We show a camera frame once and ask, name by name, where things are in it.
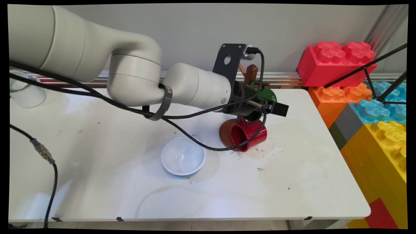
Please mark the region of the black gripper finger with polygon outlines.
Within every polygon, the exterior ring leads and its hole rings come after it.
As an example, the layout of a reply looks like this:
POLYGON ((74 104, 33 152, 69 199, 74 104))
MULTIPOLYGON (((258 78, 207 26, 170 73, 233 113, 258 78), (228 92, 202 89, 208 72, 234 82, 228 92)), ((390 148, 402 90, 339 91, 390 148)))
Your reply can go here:
POLYGON ((282 117, 287 116, 287 112, 289 109, 288 105, 275 102, 275 101, 267 101, 266 103, 263 104, 263 106, 265 107, 266 112, 268 114, 278 115, 282 117))

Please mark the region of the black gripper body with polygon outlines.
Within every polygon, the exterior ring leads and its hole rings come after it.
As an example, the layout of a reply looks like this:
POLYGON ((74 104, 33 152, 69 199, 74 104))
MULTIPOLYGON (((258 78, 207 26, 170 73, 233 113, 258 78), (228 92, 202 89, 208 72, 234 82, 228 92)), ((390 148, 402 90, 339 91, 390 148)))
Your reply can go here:
MULTIPOLYGON (((257 85, 250 86, 236 81, 231 92, 230 104, 253 97, 257 92, 256 88, 258 88, 257 85)), ((251 101, 260 103, 262 105, 265 105, 267 102, 270 102, 270 98, 263 97, 261 95, 262 92, 264 92, 265 90, 266 88, 264 86, 261 86, 260 93, 255 98, 251 99, 251 101)), ((252 112, 254 112, 255 109, 255 106, 250 105, 246 102, 241 102, 239 104, 224 108, 224 113, 230 115, 250 115, 252 112)))

